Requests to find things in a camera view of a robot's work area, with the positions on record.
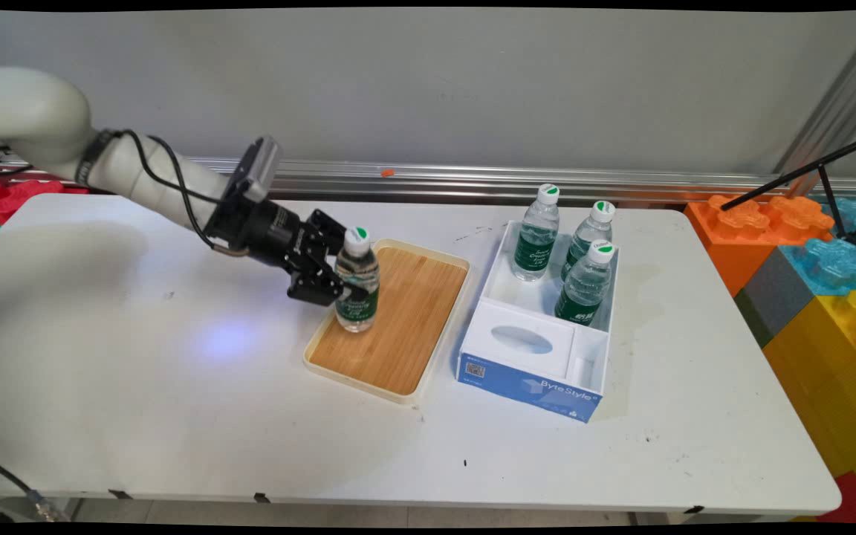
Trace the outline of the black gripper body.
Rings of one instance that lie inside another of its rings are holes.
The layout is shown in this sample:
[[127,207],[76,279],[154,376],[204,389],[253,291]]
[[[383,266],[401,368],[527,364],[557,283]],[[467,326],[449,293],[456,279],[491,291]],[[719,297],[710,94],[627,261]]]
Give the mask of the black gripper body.
[[234,197],[221,202],[205,226],[208,237],[225,241],[231,253],[288,272],[319,270],[319,228],[272,200]]

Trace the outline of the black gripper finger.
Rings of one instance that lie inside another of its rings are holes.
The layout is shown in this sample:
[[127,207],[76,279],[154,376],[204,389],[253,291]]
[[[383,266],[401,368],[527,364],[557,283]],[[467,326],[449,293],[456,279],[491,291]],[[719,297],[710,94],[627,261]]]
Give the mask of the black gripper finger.
[[306,220],[311,233],[310,241],[314,246],[324,247],[326,256],[336,256],[346,243],[347,228],[324,211],[316,209]]
[[346,286],[328,263],[325,253],[292,253],[286,259],[290,275],[288,297],[329,307],[345,296]]

